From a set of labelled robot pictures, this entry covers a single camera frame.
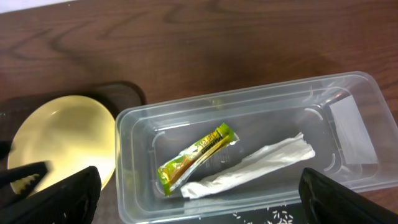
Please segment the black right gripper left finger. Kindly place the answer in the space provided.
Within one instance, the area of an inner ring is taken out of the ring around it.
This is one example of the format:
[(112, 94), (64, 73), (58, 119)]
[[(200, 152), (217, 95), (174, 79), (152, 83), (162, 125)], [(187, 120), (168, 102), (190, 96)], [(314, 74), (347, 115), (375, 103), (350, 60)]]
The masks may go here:
[(101, 178), (89, 166), (46, 189), (42, 195), (11, 196), (1, 206), (1, 224), (91, 224)]

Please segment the green snack wrapper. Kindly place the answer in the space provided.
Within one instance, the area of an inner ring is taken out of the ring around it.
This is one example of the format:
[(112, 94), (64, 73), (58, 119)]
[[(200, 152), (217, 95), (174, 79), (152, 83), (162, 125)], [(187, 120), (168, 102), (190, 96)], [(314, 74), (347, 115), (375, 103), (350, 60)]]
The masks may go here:
[(186, 183), (188, 178), (214, 154), (239, 141), (239, 136), (222, 123), (213, 132), (179, 152), (157, 169), (164, 195), (169, 197)]

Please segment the white napkin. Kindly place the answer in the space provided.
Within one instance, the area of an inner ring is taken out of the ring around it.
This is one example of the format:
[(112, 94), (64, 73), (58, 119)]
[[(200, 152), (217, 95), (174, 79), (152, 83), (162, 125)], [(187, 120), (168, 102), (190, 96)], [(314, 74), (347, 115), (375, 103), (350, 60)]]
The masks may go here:
[(304, 140), (303, 133), (298, 133), (293, 138), (260, 148), (233, 167), (198, 182), (189, 182), (180, 191), (189, 199), (218, 194), (313, 157), (313, 147)]

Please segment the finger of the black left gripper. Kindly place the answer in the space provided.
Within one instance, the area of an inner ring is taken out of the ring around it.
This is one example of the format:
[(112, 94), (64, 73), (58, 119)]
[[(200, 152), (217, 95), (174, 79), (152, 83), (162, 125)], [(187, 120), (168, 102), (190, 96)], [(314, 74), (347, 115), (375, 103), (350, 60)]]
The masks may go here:
[(42, 195), (38, 189), (51, 165), (49, 161), (40, 161), (1, 171), (1, 196)]
[(11, 141), (0, 141), (0, 160), (6, 158), (12, 151)]

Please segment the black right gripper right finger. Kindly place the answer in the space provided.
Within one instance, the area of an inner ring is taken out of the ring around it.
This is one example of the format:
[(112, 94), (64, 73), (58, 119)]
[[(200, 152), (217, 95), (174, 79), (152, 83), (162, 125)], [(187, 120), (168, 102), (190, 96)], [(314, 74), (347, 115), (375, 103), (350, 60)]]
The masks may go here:
[(298, 192), (309, 224), (397, 223), (397, 214), (312, 168), (304, 168)]

